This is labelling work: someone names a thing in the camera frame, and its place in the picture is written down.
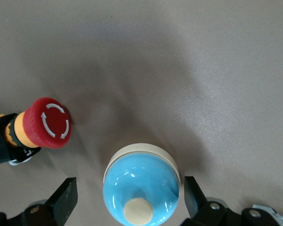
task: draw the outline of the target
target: emergency stop button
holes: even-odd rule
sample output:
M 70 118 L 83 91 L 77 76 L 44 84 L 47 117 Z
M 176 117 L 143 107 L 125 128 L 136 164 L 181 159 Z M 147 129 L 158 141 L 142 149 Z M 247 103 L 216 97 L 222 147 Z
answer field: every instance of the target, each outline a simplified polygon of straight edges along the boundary
M 70 138 L 71 121 L 61 103 L 43 97 L 23 113 L 23 129 L 27 138 L 36 146 L 60 148 Z

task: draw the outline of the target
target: beige button cap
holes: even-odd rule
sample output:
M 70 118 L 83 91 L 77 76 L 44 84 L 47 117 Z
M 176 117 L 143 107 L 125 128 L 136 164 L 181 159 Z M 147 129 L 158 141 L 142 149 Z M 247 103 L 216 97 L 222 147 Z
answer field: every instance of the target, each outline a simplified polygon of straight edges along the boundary
M 124 216 L 130 224 L 145 225 L 152 220 L 153 208 L 143 198 L 131 199 L 124 206 Z

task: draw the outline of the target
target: cream button base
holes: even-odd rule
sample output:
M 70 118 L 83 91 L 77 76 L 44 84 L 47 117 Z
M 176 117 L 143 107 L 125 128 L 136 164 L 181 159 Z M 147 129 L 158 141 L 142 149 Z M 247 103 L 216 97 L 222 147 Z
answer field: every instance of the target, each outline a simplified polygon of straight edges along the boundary
M 151 221 L 153 208 L 143 198 L 131 199 L 124 206 L 124 216 L 130 224 L 142 226 Z
M 128 154 L 132 154 L 132 153 L 147 153 L 147 154 L 152 154 L 157 156 L 158 158 L 164 160 L 169 166 L 172 167 L 172 169 L 174 170 L 176 176 L 177 176 L 177 180 L 178 180 L 178 184 L 180 185 L 180 176 L 179 176 L 179 170 L 178 167 L 176 165 L 176 162 L 174 161 L 174 159 L 171 157 L 171 155 L 169 155 L 168 152 L 166 152 L 164 149 L 157 147 L 155 145 L 151 145 L 151 144 L 145 144 L 145 143 L 139 143 L 139 144 L 132 144 L 132 145 L 128 145 L 126 147 L 123 147 L 122 149 L 118 150 L 111 158 L 105 174 L 104 174 L 104 178 L 103 178 L 103 182 L 105 181 L 105 177 L 106 174 L 109 171 L 109 168 L 111 167 L 111 165 L 118 159 L 120 159 L 123 156 L 126 156 Z

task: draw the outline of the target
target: metal screw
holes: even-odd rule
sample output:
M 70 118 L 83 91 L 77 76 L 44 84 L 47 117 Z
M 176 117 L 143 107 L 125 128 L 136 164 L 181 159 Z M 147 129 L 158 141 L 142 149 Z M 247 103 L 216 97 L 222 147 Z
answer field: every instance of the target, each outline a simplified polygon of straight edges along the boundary
M 215 203 L 215 202 L 212 202 L 212 203 L 210 204 L 210 207 L 211 207 L 213 210 L 218 210 L 218 209 L 220 209 L 220 206 L 219 206 L 217 203 Z
M 32 208 L 29 212 L 35 213 L 35 212 L 38 212 L 38 211 L 39 211 L 39 206 L 36 206 L 36 207 Z
M 261 214 L 256 211 L 256 210 L 250 210 L 250 215 L 255 217 L 255 218 L 260 218 L 261 217 Z

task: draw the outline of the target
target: silver metal part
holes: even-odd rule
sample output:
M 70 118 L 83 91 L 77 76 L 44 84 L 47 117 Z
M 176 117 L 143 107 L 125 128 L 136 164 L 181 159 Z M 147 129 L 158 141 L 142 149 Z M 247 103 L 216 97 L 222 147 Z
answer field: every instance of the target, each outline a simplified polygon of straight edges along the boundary
M 220 209 L 220 206 L 219 206 L 217 203 L 215 203 L 215 202 L 212 202 L 212 203 L 210 204 L 210 207 L 211 207 L 213 210 L 218 210 L 218 209 Z
M 36 206 L 36 207 L 32 208 L 29 212 L 30 213 L 36 213 L 38 211 L 39 211 L 39 206 Z
M 26 159 L 26 160 L 24 160 L 23 162 L 18 162 L 18 161 L 15 159 L 15 160 L 9 161 L 8 163 L 9 163 L 9 165 L 11 165 L 11 166 L 17 166 L 17 165 L 19 165 L 20 163 L 25 163 L 25 162 L 27 162 L 27 161 L 29 161 L 29 160 L 31 160 L 31 157 L 28 158 L 28 159 Z
M 253 205 L 253 208 L 256 209 L 260 209 L 260 210 L 264 210 L 267 213 L 269 213 L 280 226 L 283 226 L 283 216 L 281 216 L 280 214 L 276 213 L 272 208 L 270 207 L 266 207 L 266 206 L 260 206 L 260 205 Z
M 228 205 L 226 204 L 225 201 L 223 201 L 222 199 L 218 199 L 218 198 L 213 198 L 213 197 L 206 197 L 208 202 L 218 202 L 221 205 L 223 205 L 226 209 L 229 208 Z
M 261 217 L 261 214 L 257 210 L 250 210 L 250 215 L 252 215 L 255 218 Z

